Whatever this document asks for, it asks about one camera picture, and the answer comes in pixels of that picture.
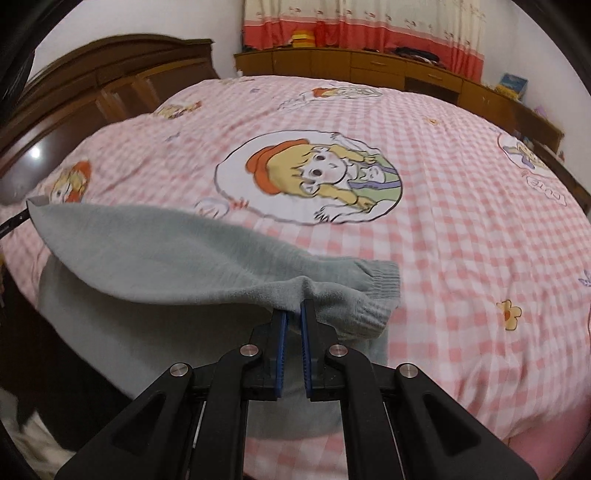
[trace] gray cloth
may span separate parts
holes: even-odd
[[[29,204],[29,210],[56,257],[41,277],[40,312],[133,397],[172,363],[217,361],[245,343],[270,309],[298,312],[304,298],[315,301],[319,319],[343,341],[385,360],[384,328],[400,296],[394,263],[317,257],[174,210],[85,204]],[[284,398],[251,405],[251,436],[338,429],[337,405],[305,399],[300,341],[290,332]]]

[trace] wooden headboard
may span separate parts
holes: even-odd
[[[182,89],[219,78],[210,39],[119,35],[51,63],[25,87],[0,129],[0,203],[23,198],[89,135],[153,112]]]

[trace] ribbed cuff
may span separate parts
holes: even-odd
[[[400,271],[394,262],[363,262],[372,284],[367,297],[360,299],[354,318],[358,328],[366,333],[363,337],[377,338],[386,328],[392,311],[400,305]]]

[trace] wooden dresser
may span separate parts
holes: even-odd
[[[395,55],[342,48],[273,48],[234,55],[244,75],[284,75],[342,80],[363,85],[423,93],[468,110],[518,138],[534,141],[547,162],[585,213],[591,195],[549,156],[557,153],[564,133],[523,104],[459,75]]]

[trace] white wall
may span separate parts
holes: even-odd
[[[591,95],[549,36],[512,0],[480,0],[486,14],[483,83],[504,72],[527,78],[523,102],[542,105],[565,132],[566,168],[591,192]]]
[[[518,18],[512,0],[480,0],[480,8],[486,15],[482,83],[495,86],[511,61]]]
[[[242,0],[83,0],[41,42],[31,75],[88,42],[111,35],[158,33],[211,38],[213,64],[234,76],[241,48]]]

